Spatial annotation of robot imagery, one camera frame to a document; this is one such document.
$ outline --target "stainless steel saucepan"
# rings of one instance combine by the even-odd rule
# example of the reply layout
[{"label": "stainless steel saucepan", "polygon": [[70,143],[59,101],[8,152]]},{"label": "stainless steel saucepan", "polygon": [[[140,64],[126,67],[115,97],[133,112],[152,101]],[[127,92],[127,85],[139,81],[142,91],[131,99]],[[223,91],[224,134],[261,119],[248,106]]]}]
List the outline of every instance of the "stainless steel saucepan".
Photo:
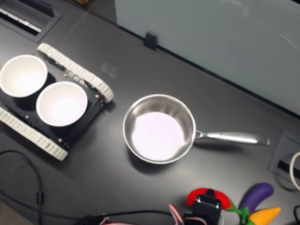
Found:
[{"label": "stainless steel saucepan", "polygon": [[269,145],[269,139],[238,132],[204,133],[196,130],[189,109],[168,95],[149,95],[136,101],[126,113],[123,134],[127,146],[140,159],[166,164],[183,157],[195,139]]}]

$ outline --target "power outlet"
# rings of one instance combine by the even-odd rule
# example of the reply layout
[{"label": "power outlet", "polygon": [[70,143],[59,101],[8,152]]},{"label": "power outlet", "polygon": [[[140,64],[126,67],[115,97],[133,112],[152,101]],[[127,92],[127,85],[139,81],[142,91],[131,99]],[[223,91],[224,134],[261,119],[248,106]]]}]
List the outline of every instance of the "power outlet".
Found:
[{"label": "power outlet", "polygon": [[[275,174],[287,180],[291,180],[289,173],[291,159],[293,155],[299,151],[300,136],[284,130],[276,146],[269,169]],[[296,160],[294,166],[294,176],[300,181],[300,159]]]}]

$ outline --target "bowl rim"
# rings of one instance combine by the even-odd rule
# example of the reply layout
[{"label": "bowl rim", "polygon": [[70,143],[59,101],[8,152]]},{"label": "bowl rim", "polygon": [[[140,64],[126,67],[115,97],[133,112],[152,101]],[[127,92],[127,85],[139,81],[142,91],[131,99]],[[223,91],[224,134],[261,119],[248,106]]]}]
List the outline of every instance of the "bowl rim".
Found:
[{"label": "bowl rim", "polygon": [[[71,85],[73,87],[76,87],[79,90],[79,92],[81,92],[82,95],[84,96],[84,105],[85,105],[85,107],[84,107],[84,110],[82,110],[82,112],[79,114],[80,116],[78,116],[78,118],[76,120],[74,120],[73,122],[59,123],[58,124],[58,123],[51,122],[51,121],[48,121],[48,120],[45,119],[45,117],[41,113],[40,105],[41,105],[43,96],[45,95],[46,92],[49,91],[49,89],[52,89],[55,86],[61,86],[61,85]],[[42,90],[42,92],[39,94],[39,96],[37,98],[36,110],[37,110],[37,114],[38,114],[39,118],[44,123],[46,123],[50,126],[53,126],[53,127],[65,127],[65,126],[71,125],[71,124],[75,123],[76,121],[78,121],[84,115],[87,106],[88,106],[88,96],[87,96],[86,92],[84,91],[84,89],[80,85],[78,85],[76,83],[73,83],[73,82],[70,82],[70,81],[60,81],[60,82],[52,83],[52,84],[48,85],[45,89]]]},{"label": "bowl rim", "polygon": [[[18,60],[20,58],[32,58],[32,59],[36,59],[41,65],[42,67],[44,68],[44,71],[45,71],[45,74],[44,74],[44,80],[43,82],[41,82],[41,85],[39,86],[39,88],[37,90],[35,90],[34,92],[30,93],[30,94],[26,94],[26,95],[22,95],[22,94],[15,94],[13,92],[11,92],[10,90],[8,90],[2,83],[2,77],[4,75],[4,72],[6,70],[6,68],[9,66],[9,64],[12,62],[12,61],[15,61],[15,60]],[[23,97],[28,97],[34,93],[36,93],[38,90],[40,90],[43,85],[45,84],[46,80],[47,80],[47,75],[48,75],[48,69],[47,69],[47,66],[45,64],[45,62],[40,59],[39,57],[35,56],[35,55],[28,55],[28,54],[24,54],[24,55],[18,55],[18,56],[15,56],[11,59],[9,59],[5,64],[4,66],[1,68],[0,70],[0,88],[2,89],[2,91],[4,93],[6,93],[7,95],[10,95],[12,97],[15,97],[15,98],[23,98]]]}]

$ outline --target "black table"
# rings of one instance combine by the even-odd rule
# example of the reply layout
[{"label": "black table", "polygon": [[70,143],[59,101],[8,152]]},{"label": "black table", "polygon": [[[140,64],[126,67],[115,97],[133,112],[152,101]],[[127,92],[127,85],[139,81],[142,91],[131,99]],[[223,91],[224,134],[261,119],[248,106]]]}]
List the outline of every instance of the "black table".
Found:
[{"label": "black table", "polygon": [[[260,208],[280,206],[274,224],[293,221],[297,192],[284,190],[268,166],[283,129],[300,135],[300,121],[160,50],[67,1],[53,1],[63,17],[46,35],[46,42],[97,74],[115,93],[69,156],[59,162],[0,124],[0,151],[19,150],[40,170],[45,190],[44,210],[83,217],[87,214],[158,209],[173,203],[185,212],[187,194],[199,187],[218,189],[238,204],[255,183],[269,182],[275,194]],[[35,44],[0,26],[0,66],[10,58],[35,52]],[[113,74],[103,72],[109,64]],[[139,98],[163,93],[183,101],[201,131],[242,131],[268,136],[269,147],[200,142],[181,160],[169,165],[149,165],[133,156],[125,145],[122,121]],[[37,182],[18,157],[0,158],[0,188],[36,207]],[[291,184],[279,179],[284,185]],[[0,199],[33,223],[37,214]],[[233,213],[223,213],[225,224],[237,224]],[[43,217],[45,225],[72,224]],[[173,224],[171,217],[138,215],[114,220],[140,224]]]}]

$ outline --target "white bowl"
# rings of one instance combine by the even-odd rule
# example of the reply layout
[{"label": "white bowl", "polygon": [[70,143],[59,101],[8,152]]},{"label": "white bowl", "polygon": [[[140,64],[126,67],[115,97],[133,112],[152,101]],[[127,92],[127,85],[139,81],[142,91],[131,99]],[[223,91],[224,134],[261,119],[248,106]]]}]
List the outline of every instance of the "white bowl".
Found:
[{"label": "white bowl", "polygon": [[27,97],[42,88],[47,66],[34,55],[19,55],[7,61],[0,71],[0,88],[12,97]]},{"label": "white bowl", "polygon": [[56,82],[46,87],[37,98],[37,114],[54,127],[64,127],[79,120],[88,105],[88,97],[78,84]]}]

